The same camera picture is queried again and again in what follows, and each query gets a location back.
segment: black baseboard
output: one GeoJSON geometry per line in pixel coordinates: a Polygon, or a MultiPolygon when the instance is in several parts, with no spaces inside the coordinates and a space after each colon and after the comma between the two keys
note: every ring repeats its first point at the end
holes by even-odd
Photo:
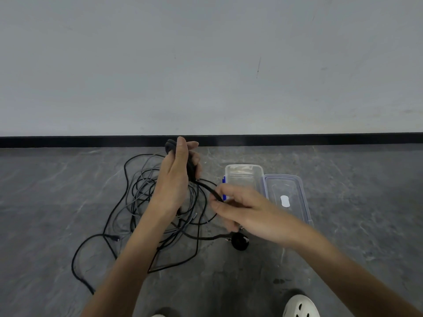
{"type": "MultiPolygon", "coordinates": [[[[293,146],[333,144],[423,143],[423,133],[346,133],[184,136],[202,146],[293,146]]],[[[0,148],[40,147],[163,147],[175,136],[41,136],[0,137],[0,148]]]]}

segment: cable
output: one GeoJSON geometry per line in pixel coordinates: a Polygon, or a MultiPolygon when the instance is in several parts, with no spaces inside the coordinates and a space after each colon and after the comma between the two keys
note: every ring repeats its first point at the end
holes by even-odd
{"type": "MultiPolygon", "coordinates": [[[[135,155],[125,162],[124,174],[125,174],[125,180],[126,180],[126,188],[125,188],[124,194],[122,195],[118,203],[113,207],[113,209],[109,213],[109,216],[103,228],[103,232],[101,234],[93,234],[92,236],[85,239],[79,245],[78,249],[76,250],[72,258],[71,270],[72,270],[73,276],[78,281],[83,283],[92,294],[94,294],[95,289],[87,282],[87,280],[85,280],[83,277],[78,276],[75,272],[74,267],[75,267],[75,261],[76,261],[77,255],[79,251],[82,249],[82,246],[85,245],[89,240],[95,237],[103,237],[114,259],[117,259],[118,253],[112,247],[110,240],[119,242],[122,239],[126,238],[127,236],[130,236],[134,232],[139,220],[141,219],[143,215],[143,212],[145,211],[148,203],[151,200],[151,197],[154,192],[154,188],[156,186],[158,171],[160,170],[161,162],[152,164],[151,166],[148,165],[148,164],[151,164],[151,160],[155,158],[164,158],[164,156],[159,154],[143,153],[143,154],[135,155]],[[127,166],[132,160],[139,157],[148,157],[148,158],[143,163],[143,166],[141,167],[141,169],[135,171],[131,180],[129,180],[127,166]],[[111,230],[112,233],[107,234],[106,232],[108,230],[111,230]]],[[[218,234],[211,237],[200,237],[200,227],[204,224],[208,224],[216,217],[216,214],[214,214],[212,218],[208,220],[207,218],[205,218],[205,221],[202,221],[203,217],[205,217],[205,211],[207,208],[207,195],[203,189],[206,189],[207,191],[212,193],[213,196],[217,200],[222,201],[222,198],[217,194],[217,192],[214,191],[214,189],[212,189],[208,185],[204,184],[202,181],[208,182],[214,186],[217,186],[214,182],[206,180],[206,179],[199,179],[195,182],[189,182],[188,208],[185,210],[182,210],[180,208],[176,214],[174,221],[172,221],[171,223],[172,228],[169,228],[164,232],[163,239],[160,240],[159,245],[157,246],[156,253],[153,256],[150,267],[148,269],[148,273],[154,273],[154,272],[168,269],[171,267],[176,267],[190,261],[198,254],[200,240],[215,240],[219,238],[231,237],[232,233],[218,234]],[[195,212],[195,208],[196,206],[199,205],[200,196],[201,196],[201,199],[204,199],[204,203],[201,205],[202,206],[201,211],[198,215],[198,213],[195,212]],[[190,225],[197,226],[196,235],[190,235],[187,233],[187,229],[190,225]],[[152,268],[158,254],[162,250],[168,249],[172,247],[173,245],[175,245],[182,236],[186,236],[190,239],[196,240],[194,254],[189,256],[187,259],[183,261],[172,263],[162,267],[152,268]]]]}

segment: gray wall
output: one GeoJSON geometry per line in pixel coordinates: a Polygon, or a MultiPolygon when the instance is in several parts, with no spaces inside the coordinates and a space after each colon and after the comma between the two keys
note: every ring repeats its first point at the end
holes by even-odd
{"type": "Polygon", "coordinates": [[[0,0],[0,136],[423,131],[421,13],[423,0],[0,0]]]}

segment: white sticker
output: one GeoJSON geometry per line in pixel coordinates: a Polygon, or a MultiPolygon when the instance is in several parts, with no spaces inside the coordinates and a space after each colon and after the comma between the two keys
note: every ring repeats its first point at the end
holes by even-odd
{"type": "Polygon", "coordinates": [[[281,196],[280,201],[282,202],[283,207],[288,208],[290,206],[288,196],[281,196]]]}

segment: clear plastic container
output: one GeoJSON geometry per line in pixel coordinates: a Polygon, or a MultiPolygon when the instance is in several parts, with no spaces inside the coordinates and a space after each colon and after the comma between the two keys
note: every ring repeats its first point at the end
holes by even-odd
{"type": "Polygon", "coordinates": [[[301,178],[293,175],[264,175],[266,197],[279,208],[313,226],[301,178]]]}
{"type": "Polygon", "coordinates": [[[229,164],[225,168],[226,183],[252,187],[265,196],[266,189],[263,178],[263,168],[256,164],[229,164]]]}

